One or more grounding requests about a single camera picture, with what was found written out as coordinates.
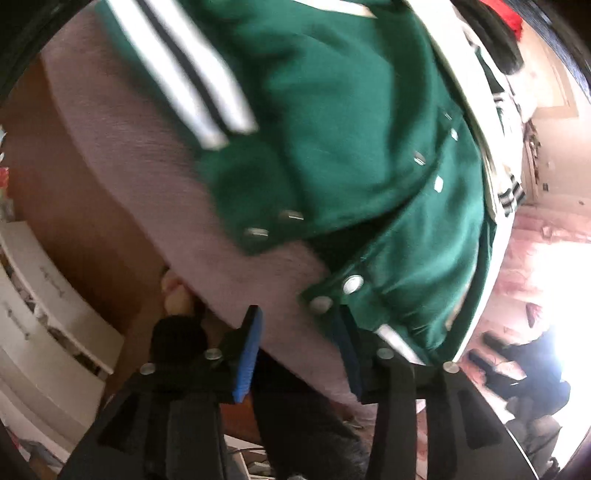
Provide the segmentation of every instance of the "red object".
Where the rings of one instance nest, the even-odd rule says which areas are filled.
[[[523,33],[523,19],[516,14],[510,7],[508,7],[502,0],[480,0],[483,4],[487,4],[505,21],[509,28],[515,32],[517,40],[521,40]]]

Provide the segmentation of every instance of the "drawer handle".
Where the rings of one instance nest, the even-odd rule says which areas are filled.
[[[56,281],[49,274],[49,272],[47,270],[45,270],[45,267],[39,267],[39,268],[41,269],[41,272],[43,273],[43,278],[45,278],[51,284],[51,286],[57,290],[57,295],[60,298],[62,298],[66,294],[66,292],[60,288],[60,286],[56,283]]]
[[[6,303],[5,301],[3,301],[2,302],[2,306],[4,307],[4,310],[6,311],[7,317],[10,318],[14,322],[14,325],[16,325],[17,328],[25,336],[25,340],[29,340],[30,333],[27,332],[27,330],[25,329],[25,327],[23,326],[23,324],[20,322],[20,320],[17,319],[14,316],[14,313],[12,312],[12,309],[10,308],[10,305],[8,303]]]

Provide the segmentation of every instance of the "white stripe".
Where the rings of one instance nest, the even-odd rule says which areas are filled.
[[[197,89],[139,6],[133,0],[106,1],[144,66],[201,146],[208,150],[224,147],[228,139],[215,124]]]
[[[365,5],[345,2],[343,0],[294,0],[299,4],[308,5],[308,7],[326,10],[327,12],[339,12],[342,14],[356,15],[357,17],[375,18],[371,10]]]
[[[255,132],[254,115],[230,67],[187,13],[175,0],[145,1],[191,61],[228,128],[242,134]]]
[[[384,342],[386,342],[389,346],[391,346],[394,350],[400,353],[400,355],[402,355],[406,360],[408,360],[412,364],[425,364],[425,362],[423,362],[418,357],[414,350],[410,348],[410,345],[407,344],[398,334],[398,332],[394,330],[390,325],[384,323],[375,331],[375,333],[377,333],[378,336]]]

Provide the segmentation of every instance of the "white dresser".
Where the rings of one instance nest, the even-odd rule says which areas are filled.
[[[0,223],[0,244],[46,315],[33,315],[0,268],[0,416],[17,436],[64,460],[95,419],[124,339],[60,274],[25,222]]]

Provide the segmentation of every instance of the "floor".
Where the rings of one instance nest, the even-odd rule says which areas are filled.
[[[162,315],[164,261],[127,212],[86,167],[61,123],[40,60],[0,109],[9,195],[58,269],[86,301],[126,336],[106,395],[147,360]],[[224,406],[227,434],[258,440],[248,406]]]

